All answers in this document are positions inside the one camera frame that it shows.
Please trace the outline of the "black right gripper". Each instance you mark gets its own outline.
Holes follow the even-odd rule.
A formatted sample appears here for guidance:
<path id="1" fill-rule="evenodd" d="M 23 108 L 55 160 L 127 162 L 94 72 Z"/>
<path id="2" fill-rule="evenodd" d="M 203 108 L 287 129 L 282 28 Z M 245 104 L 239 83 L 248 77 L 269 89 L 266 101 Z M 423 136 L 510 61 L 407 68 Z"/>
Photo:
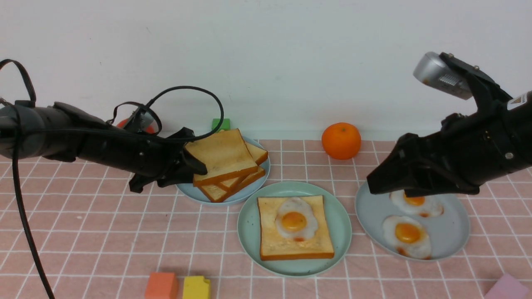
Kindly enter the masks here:
<path id="1" fill-rule="evenodd" d="M 531 93 L 490 112 L 450 115 L 441 130 L 407 133 L 367 175 L 372 194 L 476 195 L 484 183 L 531 167 Z"/>

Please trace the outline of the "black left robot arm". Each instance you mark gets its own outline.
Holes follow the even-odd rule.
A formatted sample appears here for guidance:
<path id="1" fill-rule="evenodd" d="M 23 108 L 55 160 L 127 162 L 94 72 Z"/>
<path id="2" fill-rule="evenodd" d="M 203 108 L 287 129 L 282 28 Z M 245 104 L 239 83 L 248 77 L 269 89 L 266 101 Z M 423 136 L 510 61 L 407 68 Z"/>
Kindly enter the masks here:
<path id="1" fill-rule="evenodd" d="M 129 189 L 134 193 L 152 182 L 165 187 L 207 174 L 206 165 L 185 149 L 194 140 L 186 127 L 167 138 L 135 134 L 61 102 L 48 107 L 20 102 L 1 108 L 2 156 L 12 158 L 17 153 L 19 159 L 59 162 L 84 159 L 131 172 Z"/>

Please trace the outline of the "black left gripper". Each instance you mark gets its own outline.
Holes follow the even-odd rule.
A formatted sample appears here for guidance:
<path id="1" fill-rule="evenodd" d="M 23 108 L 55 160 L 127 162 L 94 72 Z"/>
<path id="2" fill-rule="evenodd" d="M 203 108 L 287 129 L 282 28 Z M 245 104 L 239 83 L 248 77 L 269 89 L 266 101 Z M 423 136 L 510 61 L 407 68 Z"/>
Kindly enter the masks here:
<path id="1" fill-rule="evenodd" d="M 187 184 L 192 182 L 194 174 L 206 175 L 207 166 L 183 148 L 184 143 L 143 142 L 132 162 L 134 175 L 128 183 L 129 191 L 142 193 L 153 182 L 161 189 Z"/>

